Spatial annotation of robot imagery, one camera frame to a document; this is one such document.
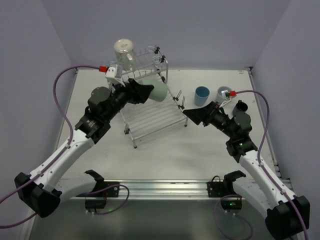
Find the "light blue cup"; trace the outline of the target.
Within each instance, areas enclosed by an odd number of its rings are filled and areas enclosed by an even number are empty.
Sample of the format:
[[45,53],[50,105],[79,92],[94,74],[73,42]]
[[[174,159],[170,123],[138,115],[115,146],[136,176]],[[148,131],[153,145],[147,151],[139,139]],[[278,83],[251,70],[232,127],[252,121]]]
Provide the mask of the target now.
[[205,86],[198,86],[194,93],[194,104],[197,107],[203,106],[210,95],[210,90]]

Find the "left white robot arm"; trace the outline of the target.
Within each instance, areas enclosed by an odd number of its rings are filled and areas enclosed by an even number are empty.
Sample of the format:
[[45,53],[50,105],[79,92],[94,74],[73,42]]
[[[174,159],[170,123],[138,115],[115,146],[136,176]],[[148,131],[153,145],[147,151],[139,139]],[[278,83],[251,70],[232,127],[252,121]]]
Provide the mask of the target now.
[[62,201],[64,192],[57,183],[64,173],[107,133],[111,120],[126,104],[145,103],[153,90],[152,84],[140,84],[132,78],[114,91],[105,86],[95,88],[84,115],[64,144],[41,166],[15,177],[19,198],[41,218],[52,214]]

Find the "white ceramic mug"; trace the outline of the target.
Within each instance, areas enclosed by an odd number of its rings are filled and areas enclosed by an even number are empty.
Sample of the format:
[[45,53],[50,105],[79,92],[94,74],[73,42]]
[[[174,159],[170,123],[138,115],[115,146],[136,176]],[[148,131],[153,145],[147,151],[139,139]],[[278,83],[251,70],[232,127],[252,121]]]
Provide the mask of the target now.
[[219,87],[218,90],[217,90],[217,94],[216,94],[216,102],[218,102],[220,104],[223,102],[222,91],[225,91],[225,90],[232,91],[232,89],[227,87],[227,86]]

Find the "dark blue ceramic mug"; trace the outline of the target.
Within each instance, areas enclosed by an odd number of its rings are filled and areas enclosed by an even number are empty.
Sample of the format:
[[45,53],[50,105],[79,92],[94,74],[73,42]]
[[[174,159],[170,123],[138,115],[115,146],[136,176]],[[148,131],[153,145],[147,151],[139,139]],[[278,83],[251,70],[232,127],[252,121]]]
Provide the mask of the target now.
[[248,108],[249,107],[245,102],[243,102],[242,100],[238,100],[232,110],[232,115],[236,116],[238,113],[246,113]]

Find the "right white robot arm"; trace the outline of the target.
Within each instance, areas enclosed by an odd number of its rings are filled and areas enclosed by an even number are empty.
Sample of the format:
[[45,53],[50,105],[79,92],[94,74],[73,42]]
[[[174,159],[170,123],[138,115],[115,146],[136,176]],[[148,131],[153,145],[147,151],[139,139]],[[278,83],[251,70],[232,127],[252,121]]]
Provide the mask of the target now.
[[212,101],[205,107],[185,109],[183,114],[196,125],[212,125],[229,137],[226,142],[228,154],[251,175],[255,183],[251,186],[251,181],[241,174],[239,178],[229,180],[230,187],[262,215],[274,239],[308,234],[309,201],[288,188],[263,160],[250,138],[251,117],[247,113],[240,111],[230,118]]

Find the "green cup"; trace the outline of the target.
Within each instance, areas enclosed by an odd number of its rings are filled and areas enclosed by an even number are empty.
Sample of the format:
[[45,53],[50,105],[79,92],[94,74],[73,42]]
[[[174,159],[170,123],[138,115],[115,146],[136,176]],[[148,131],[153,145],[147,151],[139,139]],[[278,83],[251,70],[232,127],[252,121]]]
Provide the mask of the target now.
[[152,85],[154,87],[148,97],[150,100],[162,102],[167,97],[168,86],[163,82],[160,82],[156,79],[145,78],[139,80],[138,83],[141,85]]

